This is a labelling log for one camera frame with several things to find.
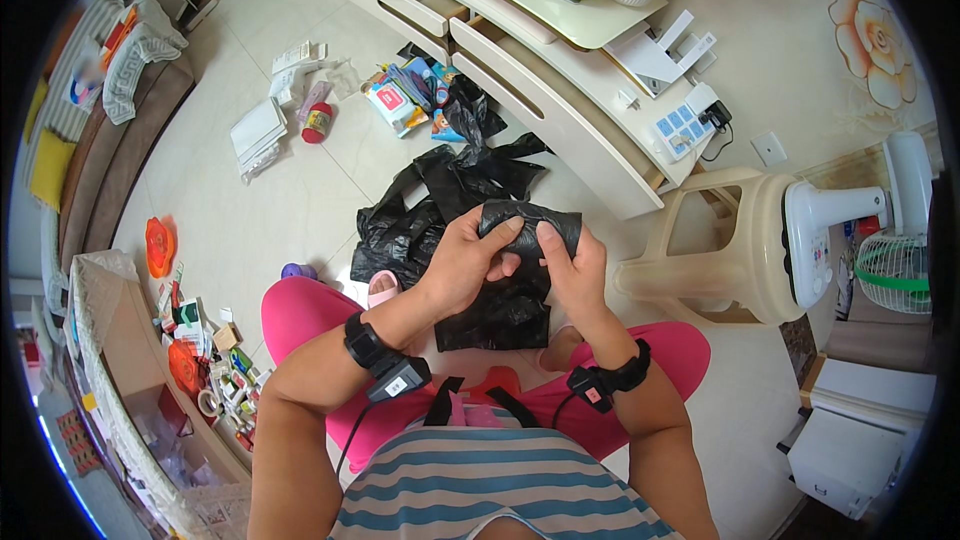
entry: black cable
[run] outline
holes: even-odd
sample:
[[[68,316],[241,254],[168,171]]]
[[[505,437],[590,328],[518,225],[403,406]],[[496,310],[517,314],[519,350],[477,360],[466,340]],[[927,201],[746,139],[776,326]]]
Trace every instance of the black cable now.
[[[564,405],[569,403],[570,399],[573,398],[574,396],[576,396],[576,394],[574,394],[573,392],[570,392],[570,395],[564,398],[562,401],[560,401],[560,403],[557,405],[557,410],[553,411],[553,423],[550,424],[551,429],[553,430],[557,429],[557,419],[560,417],[560,409],[563,409]]]
[[[717,153],[716,153],[715,155],[713,155],[713,158],[712,158],[712,159],[708,159],[707,157],[700,157],[703,161],[705,161],[705,162],[707,162],[707,163],[713,163],[714,161],[717,160],[717,157],[720,156],[720,153],[723,152],[724,149],[726,149],[726,147],[729,147],[730,145],[732,145],[732,144],[734,143],[734,125],[728,121],[728,122],[726,123],[726,125],[724,125],[724,127],[725,127],[725,128],[726,128],[726,127],[729,127],[729,140],[728,140],[723,146],[720,146],[720,150],[717,150]]]
[[[359,415],[357,415],[357,420],[356,423],[353,424],[353,429],[350,430],[350,435],[346,437],[346,444],[343,445],[343,452],[340,455],[340,462],[337,463],[337,480],[340,480],[340,468],[344,466],[344,459],[347,458],[347,449],[351,448],[351,442],[354,441],[354,435],[357,433],[357,430],[360,429],[360,422],[363,421],[364,416],[374,405],[378,405],[378,402],[370,402],[363,407],[363,410],[360,411]]]

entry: flower painted wall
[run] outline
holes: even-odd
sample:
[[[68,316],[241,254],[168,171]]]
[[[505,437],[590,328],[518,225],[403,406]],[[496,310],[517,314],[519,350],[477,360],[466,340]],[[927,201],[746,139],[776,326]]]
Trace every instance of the flower painted wall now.
[[[905,129],[936,144],[930,86],[889,0],[667,1],[648,19],[654,28],[687,9],[687,31],[717,38],[716,63],[695,77],[733,115],[734,142],[708,169],[797,173]],[[768,131],[788,159],[764,167],[750,140]]]

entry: cabinet drawer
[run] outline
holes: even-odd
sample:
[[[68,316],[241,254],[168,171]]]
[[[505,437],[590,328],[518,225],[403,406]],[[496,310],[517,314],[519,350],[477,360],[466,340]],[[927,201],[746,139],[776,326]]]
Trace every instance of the cabinet drawer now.
[[[619,219],[663,209],[642,150],[556,69],[485,18],[450,21],[453,65],[543,140]]]
[[[467,18],[456,0],[348,0],[402,34],[438,61],[450,65],[448,20]]]

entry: purple yarn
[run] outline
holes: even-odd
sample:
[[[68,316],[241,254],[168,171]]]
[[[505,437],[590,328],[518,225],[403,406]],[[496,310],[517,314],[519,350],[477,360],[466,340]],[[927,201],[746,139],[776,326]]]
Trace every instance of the purple yarn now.
[[[303,277],[310,278],[311,280],[317,279],[317,270],[314,269],[311,265],[301,265],[295,262],[288,262],[283,265],[283,269],[280,271],[280,279],[289,278],[292,275],[302,275]]]

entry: tile floor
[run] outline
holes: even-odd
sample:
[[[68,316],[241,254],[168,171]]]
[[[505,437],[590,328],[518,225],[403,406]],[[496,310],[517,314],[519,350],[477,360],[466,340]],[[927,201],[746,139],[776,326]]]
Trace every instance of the tile floor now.
[[[134,256],[147,293],[156,298],[159,283],[146,273],[143,225],[150,217],[172,216],[186,294],[201,298],[214,323],[220,307],[232,308],[246,353],[260,368],[273,366],[263,346],[259,304],[282,266],[309,263],[324,280],[365,302],[363,285],[349,279],[356,211],[376,203],[393,176],[435,142],[426,127],[397,139],[360,94],[343,101],[331,96],[336,117],[328,139],[308,145],[291,129],[284,140],[286,158],[244,186],[229,130],[266,97],[273,56],[307,39],[325,42],[331,57],[349,57],[366,78],[378,63],[398,60],[395,52],[406,41],[345,0],[221,0],[188,38],[197,87],[150,155],[113,246]],[[503,115],[510,127],[498,143],[525,131]],[[534,187],[534,202],[582,212],[584,223],[606,243],[612,264],[642,253],[648,225],[643,217],[618,221],[556,157],[531,160],[549,169]],[[704,208],[684,207],[681,229],[692,246],[706,237],[703,226],[709,229]],[[628,326],[666,318],[657,307],[630,301],[612,287],[606,299]],[[818,345],[826,341],[831,311],[817,313]],[[561,316],[558,309],[555,314]],[[703,333],[712,358],[686,407],[712,513],[725,540],[768,538],[802,498],[787,480],[786,458],[775,448],[793,428],[800,406],[790,359],[776,328]],[[509,365],[527,388],[546,381],[532,366],[531,354],[522,351],[439,355],[434,347],[427,358],[435,371],[477,380],[489,366]],[[332,443],[330,448],[331,457],[339,458]],[[625,479],[626,449],[606,465]],[[345,475],[342,481],[349,479]]]

